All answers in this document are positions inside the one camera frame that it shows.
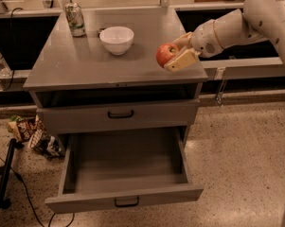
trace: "apple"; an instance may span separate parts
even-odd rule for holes
[[[178,52],[179,48],[176,44],[164,43],[158,47],[155,57],[158,64],[161,67],[164,67],[164,65],[172,58],[174,58]]]

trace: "floor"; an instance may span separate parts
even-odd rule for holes
[[[77,213],[71,226],[280,227],[285,209],[285,90],[224,95],[221,107],[212,96],[201,100],[186,146],[192,179],[205,188],[198,201]],[[0,109],[1,157],[12,137],[9,118],[34,113],[33,107]],[[27,147],[15,152],[13,168],[23,176],[44,226],[53,214],[44,202],[57,194],[62,163]],[[0,227],[41,226],[13,173],[6,196],[11,207],[0,210]],[[58,215],[51,226],[66,226],[71,218]]]

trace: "white bowl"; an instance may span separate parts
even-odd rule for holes
[[[134,32],[125,26],[111,26],[100,32],[100,39],[109,52],[122,55],[131,47]]]

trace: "can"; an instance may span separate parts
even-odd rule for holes
[[[65,4],[66,19],[73,36],[85,34],[84,18],[80,6],[77,3]]]

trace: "countertop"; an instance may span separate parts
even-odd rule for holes
[[[190,83],[207,79],[199,62],[171,73],[155,60],[159,44],[186,33],[174,9],[84,9],[82,12],[86,35],[73,37],[62,13],[28,76],[25,90]],[[134,43],[124,55],[114,56],[101,44],[98,30],[108,26],[127,26],[134,31]]]

